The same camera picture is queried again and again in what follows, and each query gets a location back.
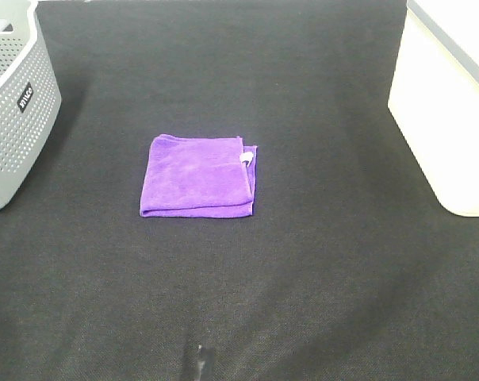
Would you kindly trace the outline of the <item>white plastic bin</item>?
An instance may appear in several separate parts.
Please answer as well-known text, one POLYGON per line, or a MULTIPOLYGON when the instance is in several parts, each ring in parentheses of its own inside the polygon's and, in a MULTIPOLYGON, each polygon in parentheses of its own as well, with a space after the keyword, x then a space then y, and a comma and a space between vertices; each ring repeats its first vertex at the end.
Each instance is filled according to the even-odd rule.
POLYGON ((479 1, 408 1, 388 108, 439 203, 479 217, 479 1))

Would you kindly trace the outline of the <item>purple microfiber towel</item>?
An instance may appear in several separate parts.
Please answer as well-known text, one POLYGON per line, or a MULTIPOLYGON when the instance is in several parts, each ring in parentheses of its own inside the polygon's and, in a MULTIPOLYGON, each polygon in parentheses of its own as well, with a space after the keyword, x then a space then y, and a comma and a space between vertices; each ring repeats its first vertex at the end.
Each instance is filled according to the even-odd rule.
POLYGON ((250 217, 257 147, 242 137, 183 138, 151 143, 140 196, 142 217, 250 217))

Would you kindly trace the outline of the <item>black fabric table mat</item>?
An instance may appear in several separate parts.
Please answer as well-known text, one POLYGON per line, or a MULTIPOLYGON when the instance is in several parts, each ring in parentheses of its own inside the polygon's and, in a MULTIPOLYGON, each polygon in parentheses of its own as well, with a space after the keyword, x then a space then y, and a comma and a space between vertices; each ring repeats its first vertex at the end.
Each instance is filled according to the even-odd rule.
POLYGON ((479 380, 479 218, 387 108, 404 2, 37 13, 63 101, 0 211, 0 380, 479 380), (141 217, 161 133, 256 145, 254 215, 141 217))

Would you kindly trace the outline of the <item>grey perforated plastic basket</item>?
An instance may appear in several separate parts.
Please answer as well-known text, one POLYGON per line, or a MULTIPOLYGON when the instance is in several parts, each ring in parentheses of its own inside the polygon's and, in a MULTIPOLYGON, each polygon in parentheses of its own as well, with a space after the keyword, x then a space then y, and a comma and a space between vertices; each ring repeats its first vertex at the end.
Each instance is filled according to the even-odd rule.
POLYGON ((36 1, 0 1, 0 209, 40 155, 62 98, 36 1))

